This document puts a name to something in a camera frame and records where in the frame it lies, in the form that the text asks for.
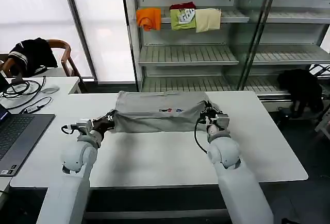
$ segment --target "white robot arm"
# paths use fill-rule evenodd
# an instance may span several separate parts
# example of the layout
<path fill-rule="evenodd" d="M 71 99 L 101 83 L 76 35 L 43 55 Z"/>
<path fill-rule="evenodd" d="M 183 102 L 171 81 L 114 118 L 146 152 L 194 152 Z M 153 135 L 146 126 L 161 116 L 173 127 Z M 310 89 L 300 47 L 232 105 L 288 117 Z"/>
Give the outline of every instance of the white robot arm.
<path fill-rule="evenodd" d="M 197 122 L 206 123 L 207 154 L 233 224 L 273 224 L 273 213 L 260 185 L 240 156 L 238 143 L 230 137 L 228 115 L 210 103 L 206 107 Z"/>
<path fill-rule="evenodd" d="M 63 175 L 48 188 L 37 224 L 80 224 L 88 200 L 89 176 L 104 133 L 114 128 L 113 112 L 93 122 L 63 126 L 62 131 L 80 132 L 77 142 L 63 152 Z"/>

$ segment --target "wooden chair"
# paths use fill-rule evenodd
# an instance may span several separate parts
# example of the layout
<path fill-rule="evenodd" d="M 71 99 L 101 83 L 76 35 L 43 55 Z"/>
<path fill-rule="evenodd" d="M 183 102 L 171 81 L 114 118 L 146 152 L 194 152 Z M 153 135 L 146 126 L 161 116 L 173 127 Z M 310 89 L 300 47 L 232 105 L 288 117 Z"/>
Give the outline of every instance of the wooden chair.
<path fill-rule="evenodd" d="M 66 76 L 77 76 L 80 79 L 80 83 L 79 83 L 80 88 L 85 91 L 86 86 L 85 86 L 83 79 L 70 55 L 71 54 L 70 45 L 67 42 L 62 41 L 62 40 L 47 40 L 47 42 L 51 48 L 64 49 L 64 53 L 61 58 L 61 64 L 62 64 L 63 70 L 60 67 L 55 68 L 55 69 L 49 69 L 42 74 L 36 75 L 35 77 L 38 77 L 38 76 L 65 76 L 65 75 Z M 68 68 L 67 62 L 69 62 L 72 69 Z M 15 61 L 12 58 L 9 58 L 8 60 L 6 60 L 5 63 L 1 64 L 0 70 L 4 71 L 5 75 L 8 78 L 10 78 L 10 77 L 13 77 L 13 75 L 10 72 L 10 69 L 13 66 L 15 66 L 19 72 L 22 72 L 20 67 L 18 65 L 15 65 Z"/>

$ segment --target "white shelving unit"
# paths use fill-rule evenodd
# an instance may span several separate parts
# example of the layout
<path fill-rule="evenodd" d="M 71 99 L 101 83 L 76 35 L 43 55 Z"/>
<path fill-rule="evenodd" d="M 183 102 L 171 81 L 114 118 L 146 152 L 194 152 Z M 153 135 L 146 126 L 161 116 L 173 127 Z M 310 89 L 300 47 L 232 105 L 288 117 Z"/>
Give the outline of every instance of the white shelving unit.
<path fill-rule="evenodd" d="M 131 18 L 136 7 L 161 9 L 160 31 L 137 29 L 134 19 L 129 24 L 136 68 L 143 72 L 142 91 L 236 90 L 259 28 L 263 1 L 130 0 L 127 10 Z M 197 8 L 221 9 L 220 30 L 172 31 L 169 7 L 186 2 Z M 283 97 L 288 93 L 277 85 L 281 72 L 330 64 L 330 55 L 319 47 L 330 24 L 330 0 L 272 0 L 271 5 L 244 90 Z"/>
<path fill-rule="evenodd" d="M 229 91 L 225 69 L 240 61 L 230 47 L 233 26 L 250 17 L 236 7 L 236 0 L 136 0 L 138 9 L 160 8 L 161 30 L 140 29 L 138 67 L 143 69 L 145 92 Z M 221 10 L 220 30 L 196 33 L 194 29 L 171 30 L 170 6 L 193 2 L 197 9 Z"/>

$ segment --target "white table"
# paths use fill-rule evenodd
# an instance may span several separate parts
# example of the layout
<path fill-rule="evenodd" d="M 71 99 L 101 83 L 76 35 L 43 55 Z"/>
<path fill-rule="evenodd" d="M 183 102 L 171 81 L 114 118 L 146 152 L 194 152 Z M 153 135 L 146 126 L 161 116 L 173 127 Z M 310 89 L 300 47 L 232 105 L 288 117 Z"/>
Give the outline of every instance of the white table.
<path fill-rule="evenodd" d="M 26 79 L 35 80 L 40 84 L 42 83 L 42 78 L 26 78 Z M 39 93 L 38 96 L 35 97 L 35 99 L 33 99 L 33 101 L 31 103 L 33 103 L 34 101 L 37 101 L 38 99 L 41 99 L 42 97 L 51 96 L 53 98 L 53 101 L 51 103 L 49 103 L 46 107 L 44 107 L 42 109 L 42 112 L 52 113 L 52 110 L 56 110 L 56 108 L 58 108 L 59 105 L 65 105 L 63 103 L 63 99 L 66 96 L 68 96 L 68 94 L 80 92 L 78 83 L 79 83 L 78 77 L 51 77 L 51 78 L 47 77 L 44 89 L 56 85 L 56 86 L 60 87 L 60 90 L 57 91 L 56 93 L 50 94 L 50 95 Z M 8 108 L 8 107 L 13 107 L 13 106 L 22 104 L 30 98 L 31 98 L 31 96 L 22 96 L 21 98 L 19 98 L 17 100 L 6 100 L 4 98 L 0 98 L 0 104 L 3 105 L 4 107 Z M 24 108 L 24 106 L 10 110 L 10 112 L 18 113 L 23 108 Z M 11 179 L 12 179 L 11 177 L 7 177 L 7 178 L 0 177 L 0 190 L 1 191 L 6 190 Z M 3 198 L 3 196 L 0 193 L 0 203 L 2 201 L 2 198 Z"/>
<path fill-rule="evenodd" d="M 308 175 L 281 132 L 253 92 L 208 92 L 230 116 L 232 138 L 259 182 L 305 180 Z M 76 142 L 64 124 L 95 118 L 115 107 L 117 94 L 62 96 L 43 113 L 56 117 L 10 185 L 48 187 L 62 174 L 61 151 Z M 206 133 L 198 139 L 206 147 Z M 91 187 L 158 187 L 217 184 L 216 173 L 195 144 L 193 132 L 110 133 L 98 150 Z"/>

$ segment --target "black cable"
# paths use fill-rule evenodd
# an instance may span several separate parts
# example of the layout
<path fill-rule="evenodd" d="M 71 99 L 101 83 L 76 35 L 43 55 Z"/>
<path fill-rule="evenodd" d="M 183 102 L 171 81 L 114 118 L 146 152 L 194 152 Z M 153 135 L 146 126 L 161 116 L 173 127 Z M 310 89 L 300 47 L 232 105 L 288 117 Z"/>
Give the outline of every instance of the black cable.
<path fill-rule="evenodd" d="M 65 131 L 65 129 L 68 129 L 68 126 L 67 126 L 67 125 L 63 125 L 63 126 L 61 127 L 61 131 L 62 131 L 64 134 L 67 134 L 67 135 L 72 135 L 73 132 L 75 131 L 74 129 L 71 129 L 71 132 L 68 133 L 67 131 Z"/>
<path fill-rule="evenodd" d="M 48 101 L 47 103 L 45 103 L 45 104 L 43 104 L 43 105 L 40 105 L 40 106 L 37 106 L 36 109 L 33 110 L 33 111 L 30 111 L 30 112 L 28 111 L 28 108 L 29 108 L 29 107 L 32 107 L 32 106 L 34 106 L 35 104 L 39 103 L 40 101 L 42 101 L 42 100 L 44 100 L 44 99 L 48 99 L 48 98 L 49 98 L 49 101 Z M 34 102 L 33 104 L 31 104 L 31 105 L 25 107 L 25 108 L 22 109 L 19 113 L 22 114 L 22 113 L 34 113 L 34 112 L 37 112 L 37 111 L 41 110 L 43 107 L 47 106 L 52 100 L 53 100 L 53 98 L 51 98 L 50 96 L 43 97 L 43 98 L 37 100 L 36 102 Z"/>
<path fill-rule="evenodd" d="M 199 122 L 200 122 L 200 119 L 197 119 L 197 122 L 196 122 L 196 124 L 195 124 L 195 129 L 194 129 L 194 137 L 195 137 L 195 141 L 196 141 L 197 145 L 199 146 L 199 148 L 200 148 L 202 151 L 204 151 L 204 153 L 207 153 L 207 151 L 206 151 L 206 150 L 200 145 L 200 143 L 199 143 L 198 140 L 197 140 L 196 131 L 197 131 L 197 125 L 199 124 Z"/>
<path fill-rule="evenodd" d="M 8 192 L 1 191 L 1 190 L 0 190 L 0 193 L 4 193 L 4 194 L 6 194 L 6 195 L 10 195 Z"/>
<path fill-rule="evenodd" d="M 38 88 L 36 90 L 30 92 L 30 93 L 25 93 L 25 91 L 29 89 L 31 82 L 32 83 L 35 83 L 36 85 L 38 85 Z M 32 94 L 33 94 L 33 96 L 28 101 L 26 101 L 26 102 L 24 102 L 22 104 L 19 104 L 19 105 L 15 106 L 15 107 L 9 107 L 9 108 L 6 108 L 6 109 L 7 110 L 12 110 L 12 109 L 15 109 L 15 108 L 18 108 L 18 107 L 22 107 L 22 106 L 30 103 L 40 93 L 41 89 L 45 85 L 45 82 L 46 82 L 46 77 L 44 76 L 43 79 L 42 79 L 42 84 L 41 85 L 37 81 L 33 81 L 33 80 L 23 80 L 20 83 L 11 83 L 9 85 L 9 87 L 3 91 L 3 94 L 2 94 L 1 97 L 6 98 L 6 99 L 14 99 L 14 98 L 17 98 L 19 96 L 26 96 L 26 95 L 32 95 Z M 21 91 L 16 91 L 14 89 L 14 86 L 21 85 L 21 84 L 26 84 L 26 88 L 24 90 L 21 90 Z M 13 89 L 13 92 L 8 92 L 8 89 L 10 89 L 10 88 Z"/>

